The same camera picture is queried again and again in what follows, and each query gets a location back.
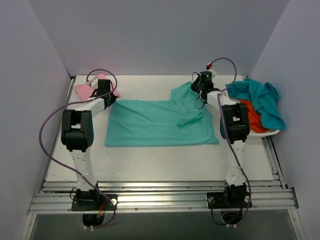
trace gray floor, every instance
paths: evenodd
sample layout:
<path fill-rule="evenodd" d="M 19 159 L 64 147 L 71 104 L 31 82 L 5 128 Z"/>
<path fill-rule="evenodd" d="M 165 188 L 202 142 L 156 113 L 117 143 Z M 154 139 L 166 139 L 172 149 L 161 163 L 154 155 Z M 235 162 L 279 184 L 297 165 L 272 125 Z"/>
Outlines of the gray floor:
<path fill-rule="evenodd" d="M 32 240 L 295 240 L 287 211 L 250 211 L 238 228 L 215 225 L 210 212 L 118 214 L 106 227 L 84 231 L 80 215 L 39 215 Z"/>

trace teal towel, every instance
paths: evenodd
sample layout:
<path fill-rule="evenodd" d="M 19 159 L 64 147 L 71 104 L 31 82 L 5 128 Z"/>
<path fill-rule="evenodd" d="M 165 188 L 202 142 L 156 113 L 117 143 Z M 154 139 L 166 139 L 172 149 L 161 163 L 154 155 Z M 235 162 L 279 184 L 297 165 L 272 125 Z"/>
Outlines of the teal towel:
<path fill-rule="evenodd" d="M 286 129 L 277 107 L 279 94 L 270 83 L 262 84 L 247 78 L 243 81 L 236 81 L 228 90 L 228 94 L 234 99 L 251 101 L 253 109 L 261 117 L 261 124 L 264 128 L 272 130 Z"/>
<path fill-rule="evenodd" d="M 213 117 L 196 109 L 198 95 L 187 82 L 171 91 L 170 100 L 119 100 L 110 111 L 105 145 L 156 147 L 218 144 Z"/>

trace orange cloth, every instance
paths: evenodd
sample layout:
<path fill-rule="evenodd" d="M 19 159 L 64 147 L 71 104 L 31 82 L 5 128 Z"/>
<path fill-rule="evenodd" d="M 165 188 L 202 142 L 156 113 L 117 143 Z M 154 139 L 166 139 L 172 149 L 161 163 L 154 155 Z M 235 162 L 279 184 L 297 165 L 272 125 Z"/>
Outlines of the orange cloth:
<path fill-rule="evenodd" d="M 262 126 L 260 115 L 255 112 L 254 107 L 252 106 L 252 103 L 247 100 L 241 100 L 240 102 L 245 104 L 246 107 L 248 108 L 250 128 L 258 134 L 263 134 L 266 131 L 268 131 L 269 129 L 264 128 Z"/>

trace white table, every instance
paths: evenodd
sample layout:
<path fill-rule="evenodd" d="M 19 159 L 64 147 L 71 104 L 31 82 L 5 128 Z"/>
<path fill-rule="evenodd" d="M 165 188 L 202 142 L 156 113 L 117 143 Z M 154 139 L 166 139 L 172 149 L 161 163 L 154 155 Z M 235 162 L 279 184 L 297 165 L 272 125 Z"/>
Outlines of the white table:
<path fill-rule="evenodd" d="M 77 76 L 75 85 L 85 82 L 85 76 Z M 172 89 L 191 81 L 184 75 L 117 76 L 121 99 L 166 100 Z M 233 76 L 216 76 L 214 86 L 220 89 L 230 83 Z M 79 101 L 74 89 L 70 102 Z M 168 146 L 168 147 L 106 147 L 104 145 L 111 108 L 100 112 L 93 119 L 94 143 L 91 161 L 94 175 L 101 182 L 184 182 L 224 181 L 227 171 L 227 143 L 220 135 L 220 113 L 209 107 L 213 115 L 214 131 L 218 145 Z M 273 180 L 262 140 L 248 139 L 243 152 L 244 170 L 252 181 Z M 74 167 L 72 158 L 61 143 L 58 134 L 53 156 Z M 76 174 L 54 162 L 50 162 L 47 182 L 74 182 Z"/>

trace pink cloth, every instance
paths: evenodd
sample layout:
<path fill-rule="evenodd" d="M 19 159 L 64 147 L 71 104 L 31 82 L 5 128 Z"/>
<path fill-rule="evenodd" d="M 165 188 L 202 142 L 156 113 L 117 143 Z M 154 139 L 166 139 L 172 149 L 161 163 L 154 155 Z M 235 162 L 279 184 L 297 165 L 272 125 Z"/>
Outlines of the pink cloth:
<path fill-rule="evenodd" d="M 97 77 L 99 79 L 107 79 L 106 76 L 104 74 L 99 74 L 97 75 Z M 86 101 L 90 98 L 90 96 L 92 95 L 93 93 L 93 89 L 91 86 L 89 86 L 88 84 L 84 83 L 84 84 L 78 84 L 74 87 L 74 91 L 76 93 L 76 95 L 78 96 L 78 98 L 81 100 L 81 101 Z M 115 90 L 113 92 L 113 94 L 115 96 L 117 96 L 118 98 L 120 98 L 120 94 L 117 90 Z"/>

